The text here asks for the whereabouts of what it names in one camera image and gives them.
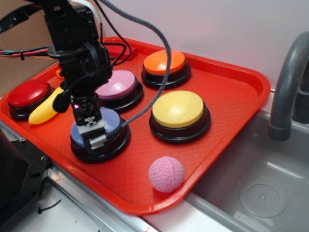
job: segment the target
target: yellow banana toy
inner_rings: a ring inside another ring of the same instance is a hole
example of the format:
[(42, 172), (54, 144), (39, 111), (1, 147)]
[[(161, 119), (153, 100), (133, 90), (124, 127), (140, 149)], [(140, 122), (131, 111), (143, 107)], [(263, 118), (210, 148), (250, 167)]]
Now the yellow banana toy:
[(62, 93), (63, 89), (58, 87), (54, 92), (39, 105), (29, 116), (28, 122), (30, 124), (41, 124), (50, 120), (57, 112), (53, 109), (53, 102), (59, 93)]

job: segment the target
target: pink ball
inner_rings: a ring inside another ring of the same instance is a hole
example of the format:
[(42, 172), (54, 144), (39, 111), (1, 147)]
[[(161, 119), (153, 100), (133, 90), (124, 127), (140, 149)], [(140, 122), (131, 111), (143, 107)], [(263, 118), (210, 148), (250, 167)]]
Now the pink ball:
[(158, 158), (150, 166), (149, 179), (159, 192), (173, 192), (183, 183), (183, 165), (173, 157)]

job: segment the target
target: round button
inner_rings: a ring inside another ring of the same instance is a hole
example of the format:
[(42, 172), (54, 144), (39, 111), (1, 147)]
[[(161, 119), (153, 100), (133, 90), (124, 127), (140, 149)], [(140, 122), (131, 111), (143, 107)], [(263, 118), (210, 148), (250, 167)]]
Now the round button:
[(8, 95), (8, 103), (12, 107), (26, 107), (32, 105), (48, 94), (49, 85), (46, 81), (31, 80), (22, 83)]
[(131, 92), (135, 84), (136, 79), (133, 73), (127, 70), (115, 70), (108, 83), (100, 86), (96, 93), (103, 100), (117, 99)]
[[(172, 50), (170, 73), (174, 73), (185, 65), (184, 54)], [(150, 74), (164, 75), (167, 67), (168, 56), (165, 50), (152, 53), (144, 60), (145, 70)]]
[[(104, 129), (107, 133), (112, 132), (120, 125), (120, 116), (114, 110), (101, 108), (100, 111), (103, 121), (106, 124)], [(79, 147), (85, 147), (83, 138), (78, 132), (76, 123), (74, 123), (71, 128), (71, 137)]]
[(202, 117), (203, 112), (203, 100), (197, 94), (184, 90), (162, 95), (152, 109), (157, 123), (168, 128), (190, 126)]

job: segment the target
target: sink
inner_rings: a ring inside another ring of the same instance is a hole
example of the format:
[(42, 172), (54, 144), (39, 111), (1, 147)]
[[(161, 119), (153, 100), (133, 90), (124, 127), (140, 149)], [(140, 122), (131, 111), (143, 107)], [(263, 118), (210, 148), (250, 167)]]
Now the sink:
[(269, 117), (257, 112), (191, 194), (244, 232), (309, 231), (309, 127), (293, 122), (290, 139), (277, 142)]

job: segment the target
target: red tray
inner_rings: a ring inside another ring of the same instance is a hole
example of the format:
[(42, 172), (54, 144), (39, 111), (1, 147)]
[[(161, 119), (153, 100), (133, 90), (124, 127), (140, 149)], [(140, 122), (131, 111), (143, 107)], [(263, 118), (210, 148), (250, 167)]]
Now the red tray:
[[(142, 83), (140, 74), (144, 59), (163, 48), (133, 40), (128, 42), (137, 48), (138, 54), (115, 69), (133, 72)], [(87, 164), (79, 161), (70, 149), (70, 128), (74, 122), (71, 110), (57, 114), (46, 123), (31, 125), (11, 118), (5, 95), (0, 100), (0, 120), (119, 210), (134, 215), (159, 212), (186, 196), (270, 93), (268, 80), (256, 71), (190, 54), (185, 56), (192, 67), (191, 78), (182, 86), (165, 92), (189, 90), (205, 102), (211, 113), (211, 127), (205, 136), (195, 142), (169, 145), (157, 140), (149, 128), (148, 111), (129, 124), (132, 138), (123, 153), (105, 163)], [(32, 79), (48, 81), (56, 88), (61, 82), (55, 75), (57, 69), (58, 64), (55, 64)], [(156, 90), (144, 86), (141, 103), (122, 113), (122, 118), (128, 119), (138, 113), (155, 94)], [(154, 190), (148, 179), (151, 163), (162, 156), (175, 157), (184, 166), (185, 181), (173, 193)]]

